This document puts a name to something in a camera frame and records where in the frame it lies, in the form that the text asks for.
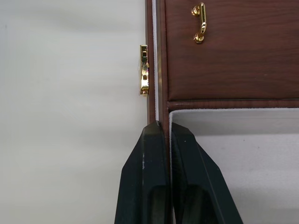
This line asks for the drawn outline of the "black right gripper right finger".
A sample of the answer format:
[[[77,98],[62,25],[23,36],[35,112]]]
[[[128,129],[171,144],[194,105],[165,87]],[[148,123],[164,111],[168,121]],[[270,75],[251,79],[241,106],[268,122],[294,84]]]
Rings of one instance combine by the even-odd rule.
[[[186,127],[171,129],[172,203],[177,224],[241,224],[220,168]]]

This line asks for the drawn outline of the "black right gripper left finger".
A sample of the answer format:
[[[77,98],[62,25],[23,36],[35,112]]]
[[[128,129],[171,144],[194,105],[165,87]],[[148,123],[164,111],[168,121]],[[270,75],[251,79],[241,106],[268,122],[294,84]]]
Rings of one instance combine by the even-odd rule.
[[[114,222],[167,224],[170,181],[164,133],[156,121],[143,128],[121,171]]]

